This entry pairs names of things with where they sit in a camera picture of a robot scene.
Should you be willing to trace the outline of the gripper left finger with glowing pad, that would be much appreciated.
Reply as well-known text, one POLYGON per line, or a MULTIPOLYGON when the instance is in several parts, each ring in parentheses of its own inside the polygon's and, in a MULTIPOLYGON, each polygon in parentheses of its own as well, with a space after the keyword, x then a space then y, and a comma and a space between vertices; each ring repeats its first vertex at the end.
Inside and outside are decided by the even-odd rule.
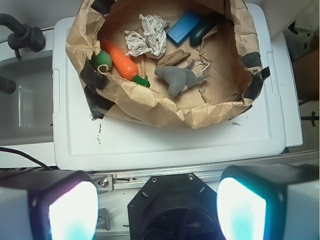
POLYGON ((85 171, 0 173, 2 240, 92 240, 98 211, 98 191, 85 171))

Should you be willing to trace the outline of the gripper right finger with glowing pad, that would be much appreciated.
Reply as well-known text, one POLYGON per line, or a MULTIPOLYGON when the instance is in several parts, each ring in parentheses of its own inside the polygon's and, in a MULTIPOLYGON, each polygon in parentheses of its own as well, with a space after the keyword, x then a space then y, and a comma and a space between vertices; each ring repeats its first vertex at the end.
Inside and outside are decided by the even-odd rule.
POLYGON ((320 168, 230 165, 222 172, 216 205, 227 240, 318 240, 320 168))

